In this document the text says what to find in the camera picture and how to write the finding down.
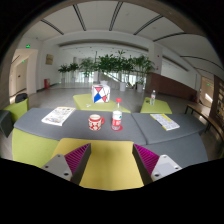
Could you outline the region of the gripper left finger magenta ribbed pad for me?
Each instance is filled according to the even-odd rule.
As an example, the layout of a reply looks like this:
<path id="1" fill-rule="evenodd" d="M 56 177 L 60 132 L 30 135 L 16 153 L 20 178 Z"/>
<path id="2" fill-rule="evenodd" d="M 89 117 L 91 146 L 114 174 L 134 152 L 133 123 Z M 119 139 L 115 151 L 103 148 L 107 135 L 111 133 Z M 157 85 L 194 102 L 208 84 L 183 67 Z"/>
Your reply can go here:
<path id="1" fill-rule="evenodd" d="M 42 169 L 79 185 L 90 155 L 91 144 L 88 143 L 66 155 L 56 154 Z"/>

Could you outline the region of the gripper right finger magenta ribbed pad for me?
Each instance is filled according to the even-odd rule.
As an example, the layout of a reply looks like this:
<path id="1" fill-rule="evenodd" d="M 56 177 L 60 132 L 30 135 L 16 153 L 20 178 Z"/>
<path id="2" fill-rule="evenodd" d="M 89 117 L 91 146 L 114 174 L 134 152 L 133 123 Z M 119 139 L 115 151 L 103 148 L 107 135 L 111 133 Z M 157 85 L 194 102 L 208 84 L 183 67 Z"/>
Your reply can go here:
<path id="1" fill-rule="evenodd" d="M 144 185 L 181 170 L 168 155 L 159 156 L 137 144 L 133 145 L 132 154 Z"/>

